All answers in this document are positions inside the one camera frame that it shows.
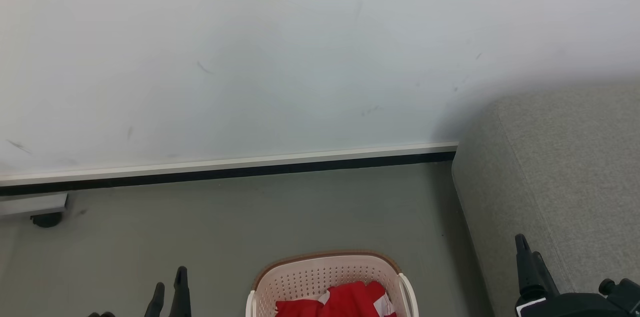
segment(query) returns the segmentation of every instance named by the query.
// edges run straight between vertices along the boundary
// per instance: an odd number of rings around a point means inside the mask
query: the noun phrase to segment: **gray floor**
[[[373,249],[403,269],[423,317],[490,316],[450,171],[441,162],[72,192],[55,228],[0,225],[0,315],[141,316],[156,282],[171,301],[184,265],[195,317],[241,317],[270,262]]]

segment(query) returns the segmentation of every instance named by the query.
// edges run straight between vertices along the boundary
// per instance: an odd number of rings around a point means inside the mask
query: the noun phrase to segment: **perforated basket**
[[[374,251],[330,251],[287,258],[266,267],[246,300],[246,317],[274,317],[276,301],[317,300],[327,288],[345,283],[379,282],[398,317],[419,317],[409,279],[398,265]]]

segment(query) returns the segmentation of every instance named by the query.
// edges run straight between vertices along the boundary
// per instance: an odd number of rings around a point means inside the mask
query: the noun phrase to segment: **caster wheel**
[[[62,212],[53,212],[31,216],[33,224],[41,228],[52,228],[62,221]]]

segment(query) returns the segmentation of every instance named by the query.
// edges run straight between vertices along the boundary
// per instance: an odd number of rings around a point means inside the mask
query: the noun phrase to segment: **gray upholstery fabric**
[[[640,86],[525,94],[490,105],[453,176],[497,317],[518,295],[514,236],[560,292],[640,282]]]

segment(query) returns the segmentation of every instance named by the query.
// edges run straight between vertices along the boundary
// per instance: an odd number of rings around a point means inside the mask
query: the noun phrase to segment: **brown basket rim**
[[[286,265],[288,263],[301,262],[301,261],[306,261],[306,260],[314,260],[316,258],[340,257],[340,256],[372,256],[372,257],[377,257],[377,258],[380,258],[380,260],[383,260],[384,262],[388,263],[393,268],[393,270],[395,271],[396,274],[402,273],[402,270],[400,269],[398,264],[395,262],[395,260],[393,260],[390,257],[388,257],[388,256],[386,256],[386,255],[384,255],[382,253],[379,253],[377,251],[373,251],[373,250],[370,250],[370,249],[334,249],[334,250],[330,250],[330,251],[305,253],[305,254],[295,255],[293,257],[287,257],[287,258],[279,259],[279,260],[275,261],[274,263],[271,263],[270,265],[268,265],[268,266],[266,266],[265,268],[262,269],[262,271],[254,279],[253,285],[251,286],[251,290],[255,291],[258,288],[258,285],[260,284],[260,281],[263,280],[263,277],[269,271],[271,271],[272,269],[275,269],[276,267],[280,267],[280,266]]]

